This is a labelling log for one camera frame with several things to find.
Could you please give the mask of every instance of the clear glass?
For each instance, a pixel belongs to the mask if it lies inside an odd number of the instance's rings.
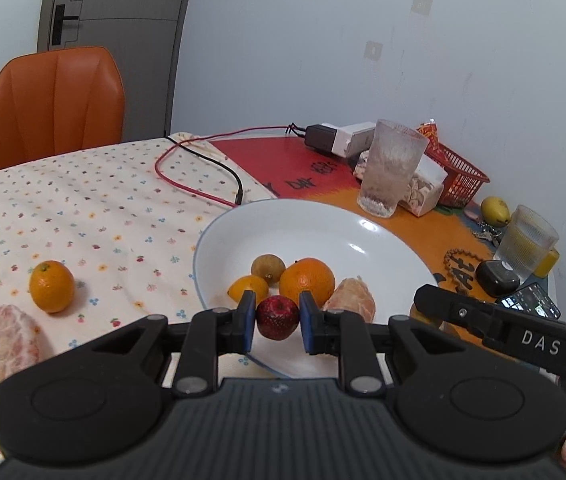
[[[559,235],[541,215],[519,205],[494,258],[509,264],[523,283],[548,255],[557,240]]]
[[[419,132],[378,120],[357,199],[359,206],[374,216],[391,217],[427,146],[428,139]]]

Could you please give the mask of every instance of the orange placemat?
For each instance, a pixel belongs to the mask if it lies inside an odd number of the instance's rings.
[[[482,259],[492,258],[493,249],[472,234],[472,222],[460,210],[433,210],[417,218],[398,208],[391,218],[369,215],[357,204],[359,183],[342,158],[309,149],[298,137],[264,137],[214,142],[214,145],[256,180],[281,198],[314,200],[335,205],[383,225],[419,255],[442,288],[457,287],[448,276],[443,256],[453,248],[470,251]],[[452,262],[464,291],[485,301],[494,301],[474,279],[477,261],[461,256]],[[466,340],[480,340],[455,327]]]

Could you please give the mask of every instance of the door handle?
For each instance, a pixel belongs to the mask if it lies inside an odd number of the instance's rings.
[[[52,20],[52,42],[51,45],[61,44],[61,34],[63,33],[64,21],[78,21],[80,16],[66,16],[65,4],[58,4],[54,9],[54,19]]]

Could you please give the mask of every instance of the gray door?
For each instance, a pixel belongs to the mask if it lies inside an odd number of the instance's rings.
[[[123,141],[169,130],[187,0],[43,0],[38,50],[98,45],[125,88]]]

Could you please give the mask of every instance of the red cable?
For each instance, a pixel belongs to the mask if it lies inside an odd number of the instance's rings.
[[[187,191],[189,193],[192,193],[194,195],[199,195],[203,198],[207,198],[208,200],[213,200],[214,202],[218,202],[218,203],[226,205],[226,206],[236,207],[237,204],[232,203],[232,202],[228,202],[227,200],[224,200],[223,198],[220,198],[218,196],[213,196],[213,195],[204,193],[202,191],[198,191],[198,190],[193,189],[191,187],[184,186],[183,184],[179,184],[178,182],[174,182],[171,178],[165,176],[161,172],[160,166],[161,166],[162,161],[165,160],[165,158],[168,155],[170,155],[170,153],[172,153],[174,150],[176,150],[178,147],[182,146],[183,144],[189,144],[190,142],[196,142],[197,140],[217,139],[218,137],[228,137],[228,136],[232,136],[232,135],[236,135],[236,134],[242,134],[244,132],[252,132],[254,130],[280,130],[280,129],[287,129],[287,126],[256,126],[256,127],[253,127],[253,128],[244,128],[242,130],[236,130],[235,132],[228,132],[226,134],[215,134],[215,135],[210,135],[210,136],[207,136],[207,137],[196,137],[194,139],[185,139],[185,140],[182,140],[181,142],[179,142],[178,144],[174,144],[169,150],[166,150],[166,152],[164,152],[159,158],[156,159],[156,162],[154,162],[154,171],[156,171],[156,174],[159,176],[160,179],[164,180],[168,184],[172,184],[172,186],[178,187],[179,189],[182,189],[182,190]]]

